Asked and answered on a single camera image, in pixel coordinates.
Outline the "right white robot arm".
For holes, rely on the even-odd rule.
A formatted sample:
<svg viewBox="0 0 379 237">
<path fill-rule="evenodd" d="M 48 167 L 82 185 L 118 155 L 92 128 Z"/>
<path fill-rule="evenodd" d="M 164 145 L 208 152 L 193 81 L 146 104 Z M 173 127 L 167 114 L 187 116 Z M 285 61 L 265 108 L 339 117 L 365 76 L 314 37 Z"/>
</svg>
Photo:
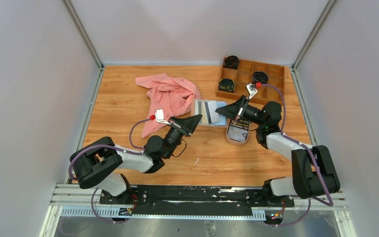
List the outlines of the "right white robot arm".
<svg viewBox="0 0 379 237">
<path fill-rule="evenodd" d="M 216 112 L 233 121 L 242 119 L 257 124 L 257 142 L 291 162 L 290 177 L 264 182 L 262 199 L 266 205 L 275 206 L 282 197 L 297 196 L 333 206 L 331 194 L 340 190 L 340 181 L 328 147 L 305 144 L 284 133 L 279 126 L 282 109 L 283 106 L 275 101 L 258 109 L 249 104 L 246 96 L 241 96 L 234 103 L 217 108 Z"/>
</svg>

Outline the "gold credit card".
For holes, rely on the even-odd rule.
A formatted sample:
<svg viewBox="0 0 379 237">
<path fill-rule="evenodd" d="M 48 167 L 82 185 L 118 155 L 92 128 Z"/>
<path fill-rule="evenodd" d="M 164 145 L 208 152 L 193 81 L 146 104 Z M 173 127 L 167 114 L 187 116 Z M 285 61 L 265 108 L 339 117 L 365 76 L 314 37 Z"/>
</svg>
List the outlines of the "gold credit card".
<svg viewBox="0 0 379 237">
<path fill-rule="evenodd" d="M 205 107 L 205 102 L 200 103 L 200 108 L 201 108 L 201 114 L 202 114 L 202 123 L 203 124 L 208 124 L 208 115 Z"/>
</svg>

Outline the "white striped credit card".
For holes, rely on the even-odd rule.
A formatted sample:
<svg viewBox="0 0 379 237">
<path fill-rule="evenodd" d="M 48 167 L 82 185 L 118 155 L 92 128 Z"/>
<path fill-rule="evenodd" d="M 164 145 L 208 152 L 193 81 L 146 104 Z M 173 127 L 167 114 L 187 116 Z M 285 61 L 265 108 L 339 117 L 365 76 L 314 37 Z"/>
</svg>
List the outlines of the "white striped credit card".
<svg viewBox="0 0 379 237">
<path fill-rule="evenodd" d="M 216 109 L 218 108 L 216 101 L 205 102 L 205 107 L 208 115 L 209 124 L 218 123 L 221 121 L 220 115 L 216 112 Z"/>
</svg>

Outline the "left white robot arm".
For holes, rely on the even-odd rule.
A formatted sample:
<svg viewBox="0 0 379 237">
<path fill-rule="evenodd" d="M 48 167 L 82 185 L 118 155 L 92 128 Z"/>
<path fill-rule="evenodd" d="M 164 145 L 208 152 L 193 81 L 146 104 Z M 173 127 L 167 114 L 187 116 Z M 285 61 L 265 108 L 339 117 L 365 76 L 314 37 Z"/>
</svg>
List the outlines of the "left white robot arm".
<svg viewBox="0 0 379 237">
<path fill-rule="evenodd" d="M 164 137 L 151 136 L 142 150 L 127 149 L 103 137 L 82 148 L 69 158 L 69 177 L 76 180 L 81 189 L 98 188 L 108 192 L 120 204 L 128 203 L 131 190 L 128 181 L 117 169 L 155 173 L 174 156 L 176 148 L 195 132 L 202 115 L 187 118 L 166 119 L 162 109 L 155 111 L 147 121 L 155 121 L 170 127 Z"/>
</svg>

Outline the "silver VIP credit card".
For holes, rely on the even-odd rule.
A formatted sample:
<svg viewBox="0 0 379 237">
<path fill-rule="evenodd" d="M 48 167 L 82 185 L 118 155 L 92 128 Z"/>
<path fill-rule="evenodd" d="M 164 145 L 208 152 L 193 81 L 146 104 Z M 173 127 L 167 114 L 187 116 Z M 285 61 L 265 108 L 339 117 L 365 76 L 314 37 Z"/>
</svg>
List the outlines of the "silver VIP credit card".
<svg viewBox="0 0 379 237">
<path fill-rule="evenodd" d="M 227 130 L 227 137 L 235 142 L 244 143 L 247 141 L 249 131 L 243 127 L 230 125 Z"/>
</svg>

